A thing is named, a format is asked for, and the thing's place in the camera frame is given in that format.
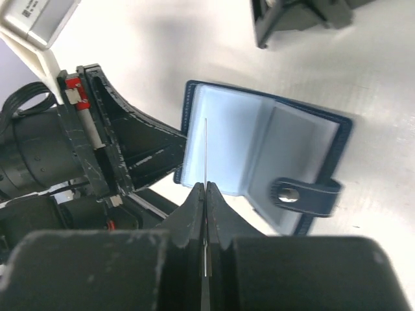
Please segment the blue leather card holder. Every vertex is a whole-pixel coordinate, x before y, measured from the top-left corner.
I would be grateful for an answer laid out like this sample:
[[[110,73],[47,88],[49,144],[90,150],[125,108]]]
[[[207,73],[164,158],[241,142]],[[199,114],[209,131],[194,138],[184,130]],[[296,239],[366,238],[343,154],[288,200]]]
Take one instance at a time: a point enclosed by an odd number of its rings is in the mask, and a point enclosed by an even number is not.
[[[190,80],[181,131],[187,137],[174,182],[207,181],[246,198],[280,235],[305,236],[328,218],[341,192],[333,173],[353,129],[341,114],[290,98],[241,87]]]

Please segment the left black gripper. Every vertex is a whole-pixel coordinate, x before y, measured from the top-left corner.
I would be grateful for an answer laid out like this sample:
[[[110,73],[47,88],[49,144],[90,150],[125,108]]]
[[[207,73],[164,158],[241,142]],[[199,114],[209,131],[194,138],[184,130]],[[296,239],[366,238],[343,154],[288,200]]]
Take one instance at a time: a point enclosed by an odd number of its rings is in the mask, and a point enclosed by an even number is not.
[[[135,229],[126,196],[181,168],[186,136],[131,105],[98,65],[58,82],[80,103],[13,118],[1,134],[1,232]]]

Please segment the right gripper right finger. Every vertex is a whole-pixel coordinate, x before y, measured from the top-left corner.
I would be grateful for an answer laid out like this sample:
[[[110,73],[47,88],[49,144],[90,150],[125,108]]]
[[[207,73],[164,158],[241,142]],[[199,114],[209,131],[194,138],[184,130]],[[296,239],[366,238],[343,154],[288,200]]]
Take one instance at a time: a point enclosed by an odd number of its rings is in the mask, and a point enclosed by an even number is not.
[[[409,310],[390,259],[362,236],[266,236],[206,189],[212,310]]]

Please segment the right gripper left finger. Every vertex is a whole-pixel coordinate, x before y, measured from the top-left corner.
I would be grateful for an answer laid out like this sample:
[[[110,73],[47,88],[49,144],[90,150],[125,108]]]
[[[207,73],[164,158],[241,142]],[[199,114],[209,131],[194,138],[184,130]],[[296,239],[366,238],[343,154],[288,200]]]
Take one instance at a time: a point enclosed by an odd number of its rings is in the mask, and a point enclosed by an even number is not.
[[[200,310],[205,189],[154,229],[35,231],[1,277],[2,310]]]

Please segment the black plastic card rack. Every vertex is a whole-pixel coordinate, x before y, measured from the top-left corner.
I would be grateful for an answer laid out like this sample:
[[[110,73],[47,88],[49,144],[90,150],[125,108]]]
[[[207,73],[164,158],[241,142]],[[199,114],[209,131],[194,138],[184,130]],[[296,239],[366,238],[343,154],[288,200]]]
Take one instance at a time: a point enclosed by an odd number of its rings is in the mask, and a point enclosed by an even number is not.
[[[251,1],[256,45],[266,49],[277,32],[304,31],[315,26],[343,29],[353,23],[354,11],[370,0]]]

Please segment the gold credit card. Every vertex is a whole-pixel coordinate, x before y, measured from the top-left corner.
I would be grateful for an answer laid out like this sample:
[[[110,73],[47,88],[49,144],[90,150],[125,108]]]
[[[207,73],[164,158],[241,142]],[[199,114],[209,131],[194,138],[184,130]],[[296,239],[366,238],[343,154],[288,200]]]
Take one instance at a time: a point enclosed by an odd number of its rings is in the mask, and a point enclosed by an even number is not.
[[[207,193],[207,169],[208,169],[208,120],[204,119],[204,192]],[[208,277],[208,229],[207,229],[207,207],[204,204],[204,277]]]

